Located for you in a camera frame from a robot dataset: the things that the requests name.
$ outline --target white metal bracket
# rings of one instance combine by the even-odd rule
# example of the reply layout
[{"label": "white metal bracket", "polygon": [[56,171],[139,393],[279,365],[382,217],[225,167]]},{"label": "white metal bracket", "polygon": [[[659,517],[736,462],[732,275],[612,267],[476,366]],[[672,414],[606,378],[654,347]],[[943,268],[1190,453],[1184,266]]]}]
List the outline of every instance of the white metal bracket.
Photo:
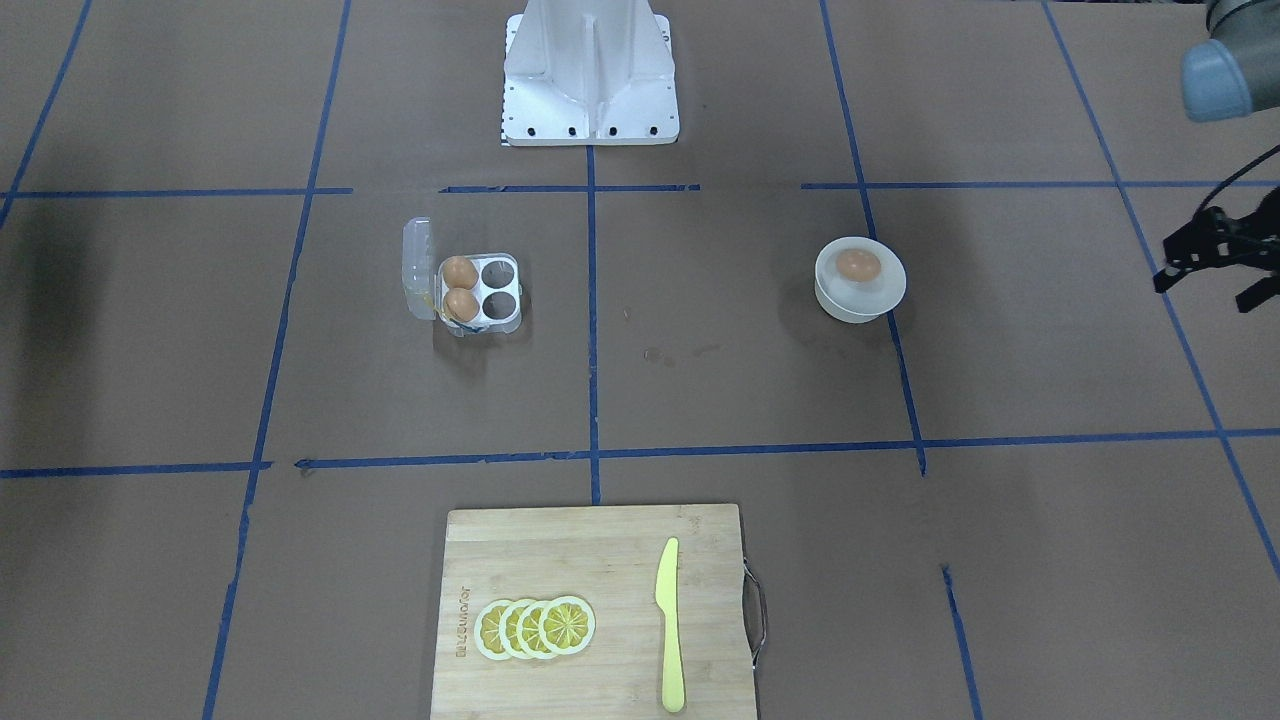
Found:
[{"label": "white metal bracket", "polygon": [[648,0],[529,0],[507,20],[507,145],[663,145],[680,136],[671,23]]}]

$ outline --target white mounting plate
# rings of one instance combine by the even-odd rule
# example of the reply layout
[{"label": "white mounting plate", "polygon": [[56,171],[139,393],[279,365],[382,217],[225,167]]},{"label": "white mounting plate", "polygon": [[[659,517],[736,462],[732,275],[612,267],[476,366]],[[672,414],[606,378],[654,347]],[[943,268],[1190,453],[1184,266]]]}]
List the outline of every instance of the white mounting plate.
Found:
[{"label": "white mounting plate", "polygon": [[[507,20],[507,53],[524,14]],[[671,20],[654,14],[662,41],[671,51]],[[591,109],[545,79],[506,78],[502,92],[504,146],[667,145],[680,137],[675,79],[635,79],[612,101],[603,102],[599,126]],[[534,135],[529,129],[534,128]]]}]

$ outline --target knife blade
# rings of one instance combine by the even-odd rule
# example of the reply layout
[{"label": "knife blade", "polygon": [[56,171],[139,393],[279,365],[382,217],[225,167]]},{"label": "knife blade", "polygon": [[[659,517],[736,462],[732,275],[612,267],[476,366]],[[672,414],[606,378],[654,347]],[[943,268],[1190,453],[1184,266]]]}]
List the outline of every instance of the knife blade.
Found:
[{"label": "knife blade", "polygon": [[680,712],[685,707],[685,669],[680,660],[680,621],[676,615],[676,569],[680,559],[680,539],[668,538],[658,561],[658,580],[653,600],[662,610],[664,633],[662,642],[662,706],[667,712]]}]

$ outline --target black cable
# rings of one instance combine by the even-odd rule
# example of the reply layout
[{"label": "black cable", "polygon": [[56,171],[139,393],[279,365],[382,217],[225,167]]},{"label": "black cable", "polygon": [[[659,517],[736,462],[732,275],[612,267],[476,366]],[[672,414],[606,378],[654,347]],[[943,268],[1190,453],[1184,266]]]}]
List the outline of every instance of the black cable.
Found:
[{"label": "black cable", "polygon": [[1196,209],[1196,215],[1199,215],[1201,213],[1203,213],[1204,208],[1208,208],[1210,201],[1213,200],[1215,197],[1217,197],[1219,192],[1222,192],[1224,190],[1226,190],[1228,186],[1230,186],[1233,182],[1240,179],[1245,173],[1248,173],[1253,168],[1257,168],[1262,163],[1266,163],[1272,155],[1275,155],[1277,152],[1280,152],[1280,145],[1276,145],[1271,150],[1267,150],[1262,155],[1258,155],[1248,165],[1245,165],[1245,167],[1240,168],[1239,170],[1235,170],[1234,173],[1231,173],[1231,177],[1229,177],[1225,181],[1217,183],[1217,187],[1215,187],[1213,191],[1210,192],[1207,197],[1204,197],[1204,200],[1201,202],[1199,208]]}]

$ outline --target metal handle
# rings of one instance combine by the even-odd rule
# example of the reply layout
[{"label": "metal handle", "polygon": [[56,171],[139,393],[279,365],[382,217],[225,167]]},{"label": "metal handle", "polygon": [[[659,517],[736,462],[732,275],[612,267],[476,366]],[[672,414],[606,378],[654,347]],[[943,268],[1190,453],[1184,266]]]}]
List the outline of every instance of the metal handle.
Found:
[{"label": "metal handle", "polygon": [[[751,564],[748,562],[746,556],[742,556],[742,573],[746,575],[746,582],[750,582],[755,588],[755,603],[759,607],[760,639],[753,643],[750,635],[746,638],[746,646],[751,648],[751,671],[755,671],[760,661],[760,651],[764,650],[764,643],[769,639],[769,607],[764,602],[764,588],[760,585],[760,580],[756,579],[755,573],[751,573]],[[745,585],[742,598],[746,600]]]}]

